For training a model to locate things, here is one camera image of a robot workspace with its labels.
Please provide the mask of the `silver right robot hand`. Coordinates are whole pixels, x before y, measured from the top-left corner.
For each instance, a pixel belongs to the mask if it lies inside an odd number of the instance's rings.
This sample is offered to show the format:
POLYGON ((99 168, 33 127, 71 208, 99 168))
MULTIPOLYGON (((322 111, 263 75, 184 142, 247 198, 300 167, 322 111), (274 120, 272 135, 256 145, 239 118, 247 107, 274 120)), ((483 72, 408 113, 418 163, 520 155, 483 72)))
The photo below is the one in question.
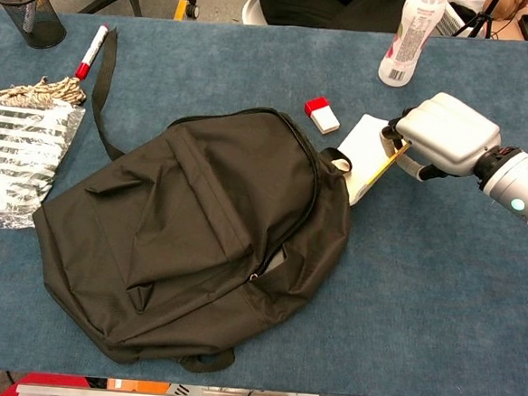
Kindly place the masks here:
POLYGON ((440 92, 381 130, 384 146, 408 146, 429 163, 422 165, 407 155, 396 159, 405 173, 424 182, 434 178, 469 177, 477 161, 501 146, 500 127, 466 103, 440 92))

